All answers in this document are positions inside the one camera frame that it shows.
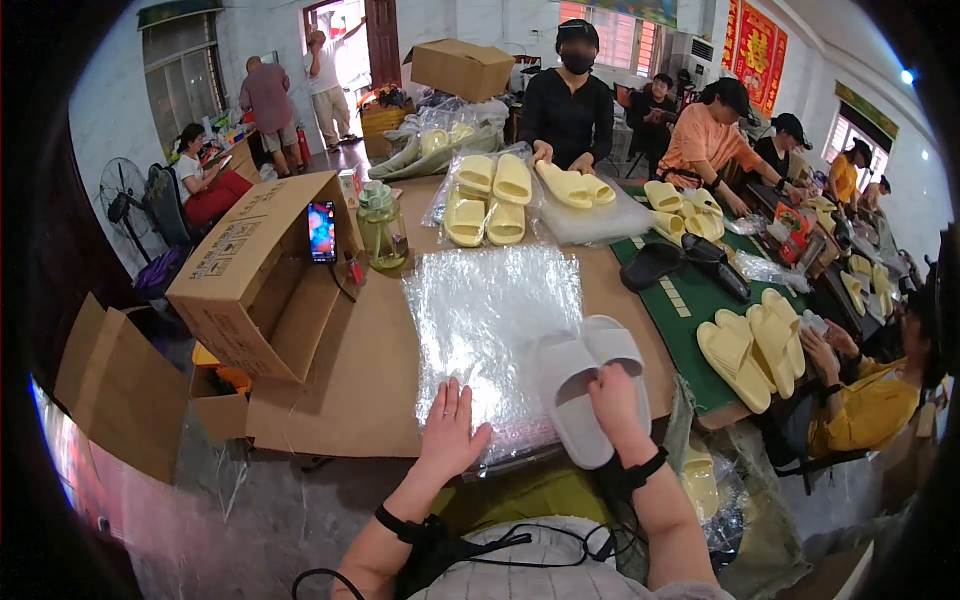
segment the fire extinguisher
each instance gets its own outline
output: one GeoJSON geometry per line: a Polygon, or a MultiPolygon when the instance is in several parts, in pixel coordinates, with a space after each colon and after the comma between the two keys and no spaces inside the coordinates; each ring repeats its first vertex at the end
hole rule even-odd
{"type": "Polygon", "coordinates": [[[306,134],[303,133],[303,126],[297,126],[297,142],[300,144],[300,157],[303,164],[310,164],[310,147],[306,145],[306,134]]]}

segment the red banner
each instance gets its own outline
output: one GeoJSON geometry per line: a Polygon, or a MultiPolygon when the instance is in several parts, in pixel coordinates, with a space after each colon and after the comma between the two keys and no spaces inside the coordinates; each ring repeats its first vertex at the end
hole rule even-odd
{"type": "Polygon", "coordinates": [[[762,12],[731,0],[721,65],[747,86],[750,102],[767,117],[773,114],[780,90],[786,40],[787,34],[762,12]]]}

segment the bald man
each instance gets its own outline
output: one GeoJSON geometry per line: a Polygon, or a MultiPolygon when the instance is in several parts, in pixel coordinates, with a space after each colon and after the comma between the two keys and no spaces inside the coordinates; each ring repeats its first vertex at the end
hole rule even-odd
{"type": "Polygon", "coordinates": [[[340,87],[340,80],[337,79],[336,57],[337,50],[360,31],[366,22],[366,16],[360,17],[359,25],[345,36],[332,41],[326,39],[324,32],[318,31],[310,34],[306,42],[307,53],[303,55],[303,70],[306,71],[310,100],[313,102],[313,111],[317,115],[317,124],[324,135],[328,152],[336,152],[340,148],[340,142],[356,138],[356,135],[349,132],[350,109],[347,98],[344,97],[344,89],[340,87]]]}
{"type": "Polygon", "coordinates": [[[306,170],[300,158],[294,112],[287,100],[290,78],[279,64],[264,64],[259,57],[247,59],[247,79],[240,86],[240,109],[253,110],[263,145],[274,155],[276,173],[290,177],[290,165],[298,173],[306,170]]]}

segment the beige shorts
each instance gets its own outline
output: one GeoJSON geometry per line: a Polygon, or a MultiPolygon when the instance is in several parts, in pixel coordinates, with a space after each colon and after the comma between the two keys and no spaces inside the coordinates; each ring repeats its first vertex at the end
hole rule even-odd
{"type": "Polygon", "coordinates": [[[294,126],[294,120],[281,127],[273,133],[261,133],[263,145],[267,152],[277,152],[282,150],[282,146],[293,146],[297,143],[297,128],[294,126]]]}

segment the red pants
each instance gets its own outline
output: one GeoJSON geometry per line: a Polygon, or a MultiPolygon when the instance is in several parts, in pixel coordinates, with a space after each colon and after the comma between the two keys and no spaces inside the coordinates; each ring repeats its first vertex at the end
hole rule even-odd
{"type": "Polygon", "coordinates": [[[222,171],[205,190],[192,194],[183,205],[190,227],[206,225],[230,210],[253,184],[233,171],[222,171]]]}

